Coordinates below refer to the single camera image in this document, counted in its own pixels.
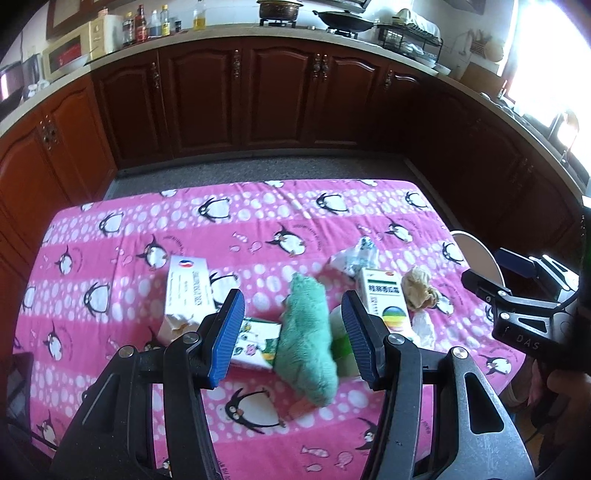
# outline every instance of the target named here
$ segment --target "green towel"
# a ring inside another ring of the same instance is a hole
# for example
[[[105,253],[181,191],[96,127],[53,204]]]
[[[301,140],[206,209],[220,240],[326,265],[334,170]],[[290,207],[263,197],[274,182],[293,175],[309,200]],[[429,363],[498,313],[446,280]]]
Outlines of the green towel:
[[[298,273],[291,279],[275,372],[318,407],[330,404],[339,387],[330,354],[329,308],[324,285]]]

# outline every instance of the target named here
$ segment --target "metal bolt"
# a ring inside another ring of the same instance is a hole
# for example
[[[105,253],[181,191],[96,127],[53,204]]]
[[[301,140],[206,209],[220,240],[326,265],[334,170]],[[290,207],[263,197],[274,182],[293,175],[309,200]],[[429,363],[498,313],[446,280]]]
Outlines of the metal bolt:
[[[397,333],[390,333],[390,335],[388,335],[388,342],[392,345],[402,345],[404,343],[404,337]]]
[[[134,354],[134,348],[131,345],[125,345],[119,349],[119,356],[121,358],[129,358],[133,354]]]
[[[183,343],[196,343],[199,341],[199,334],[197,332],[187,332],[183,335]]]
[[[452,353],[453,353],[454,356],[456,356],[458,358],[461,358],[461,359],[468,358],[468,350],[466,350],[462,346],[455,346],[452,349]]]

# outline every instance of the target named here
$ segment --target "red bottle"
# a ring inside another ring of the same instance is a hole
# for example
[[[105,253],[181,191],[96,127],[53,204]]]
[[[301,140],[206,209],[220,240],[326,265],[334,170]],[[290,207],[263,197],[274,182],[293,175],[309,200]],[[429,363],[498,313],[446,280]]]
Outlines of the red bottle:
[[[146,17],[144,15],[144,6],[140,5],[138,14],[135,16],[135,41],[143,42],[148,39],[148,28],[146,26]]]

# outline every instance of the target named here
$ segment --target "white cloth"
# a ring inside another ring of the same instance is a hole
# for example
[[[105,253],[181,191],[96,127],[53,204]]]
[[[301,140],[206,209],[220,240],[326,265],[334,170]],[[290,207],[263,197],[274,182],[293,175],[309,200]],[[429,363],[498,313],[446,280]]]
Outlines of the white cloth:
[[[397,23],[402,25],[416,25],[421,30],[430,33],[434,37],[437,37],[439,41],[441,41],[441,31],[439,30],[439,27],[426,18],[423,18],[415,12],[409,10],[408,8],[403,8],[396,14],[396,17],[397,18],[395,21]]]

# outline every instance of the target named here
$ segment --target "microwave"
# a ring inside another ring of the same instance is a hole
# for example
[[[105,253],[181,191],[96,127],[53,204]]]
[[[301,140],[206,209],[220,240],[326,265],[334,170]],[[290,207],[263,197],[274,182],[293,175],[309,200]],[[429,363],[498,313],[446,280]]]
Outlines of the microwave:
[[[43,50],[43,71],[50,82],[68,71],[61,68],[81,56],[88,61],[120,50],[123,45],[123,18],[103,15],[59,38]]]

